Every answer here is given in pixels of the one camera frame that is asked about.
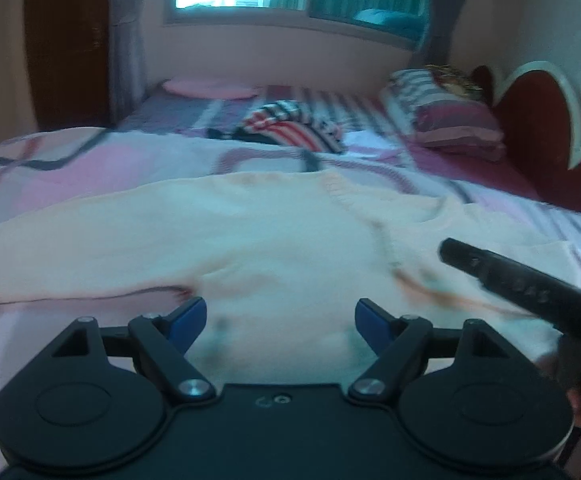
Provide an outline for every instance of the sweater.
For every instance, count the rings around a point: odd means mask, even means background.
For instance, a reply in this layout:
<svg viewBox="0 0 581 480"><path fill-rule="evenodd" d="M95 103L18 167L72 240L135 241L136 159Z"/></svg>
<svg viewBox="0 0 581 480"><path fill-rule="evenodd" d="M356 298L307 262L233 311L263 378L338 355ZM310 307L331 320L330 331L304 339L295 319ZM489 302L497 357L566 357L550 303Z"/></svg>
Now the sweater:
<svg viewBox="0 0 581 480"><path fill-rule="evenodd" d="M208 325L187 357L220 384L352 381L374 359L359 298L442 328L485 319L532 359L553 349L550 325L440 262L446 237L581 286L566 243L504 214L331 170L169 180L23 214L0 224L0 303L190 288Z"/></svg>

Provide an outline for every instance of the door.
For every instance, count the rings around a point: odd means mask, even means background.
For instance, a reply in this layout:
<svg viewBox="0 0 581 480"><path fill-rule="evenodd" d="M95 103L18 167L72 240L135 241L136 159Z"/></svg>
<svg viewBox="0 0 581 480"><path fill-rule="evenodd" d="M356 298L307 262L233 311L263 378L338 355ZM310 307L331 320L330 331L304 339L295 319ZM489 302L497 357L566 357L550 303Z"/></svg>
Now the door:
<svg viewBox="0 0 581 480"><path fill-rule="evenodd" d="M109 126L108 0L24 0L24 22L40 129Z"/></svg>

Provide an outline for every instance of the red headboard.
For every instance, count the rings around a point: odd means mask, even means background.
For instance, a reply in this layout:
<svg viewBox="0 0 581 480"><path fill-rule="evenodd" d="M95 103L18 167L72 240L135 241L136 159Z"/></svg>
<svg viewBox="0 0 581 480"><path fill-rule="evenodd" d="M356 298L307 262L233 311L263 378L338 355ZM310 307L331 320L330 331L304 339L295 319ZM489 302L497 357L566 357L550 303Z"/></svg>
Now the red headboard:
<svg viewBox="0 0 581 480"><path fill-rule="evenodd" d="M487 67L473 79L494 100L513 165L543 200L581 211L581 111L565 77L545 63L521 67L499 91Z"/></svg>

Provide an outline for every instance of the window frame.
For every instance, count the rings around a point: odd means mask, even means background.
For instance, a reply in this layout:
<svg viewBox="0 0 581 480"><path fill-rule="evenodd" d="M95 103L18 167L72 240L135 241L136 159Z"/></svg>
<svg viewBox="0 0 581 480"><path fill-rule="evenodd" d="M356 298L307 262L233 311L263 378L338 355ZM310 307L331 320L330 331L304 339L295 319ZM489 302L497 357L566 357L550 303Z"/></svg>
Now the window frame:
<svg viewBox="0 0 581 480"><path fill-rule="evenodd" d="M379 25L358 25L344 18L311 16L310 0L303 0L303 9L274 9L272 7L212 7L178 9L176 0L166 1L164 25L259 25L269 27L303 28L329 34L352 36L414 52L416 43L382 30Z"/></svg>

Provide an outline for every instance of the bedspread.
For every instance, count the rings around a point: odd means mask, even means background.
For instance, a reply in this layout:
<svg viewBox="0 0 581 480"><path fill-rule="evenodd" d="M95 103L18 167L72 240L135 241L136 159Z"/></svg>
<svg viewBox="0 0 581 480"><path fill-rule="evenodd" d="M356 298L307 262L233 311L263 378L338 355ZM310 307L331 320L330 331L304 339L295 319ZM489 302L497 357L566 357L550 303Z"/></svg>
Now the bedspread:
<svg viewBox="0 0 581 480"><path fill-rule="evenodd" d="M0 222L71 198L171 178L318 168L338 170L349 180L366 186L427 196L453 194L464 203L478 203L488 210L504 212L550 238L569 240L581 266L579 213L477 184L421 173L408 158L401 161L397 158L388 165L347 156L309 154L295 148L179 134L156 136L74 128L3 143ZM123 298L0 305L0 388L75 317L96 316L104 326L125 324L144 312L168 312L189 295L189 290L165 288L138 291ZM0 468L3 463L0 455Z"/></svg>

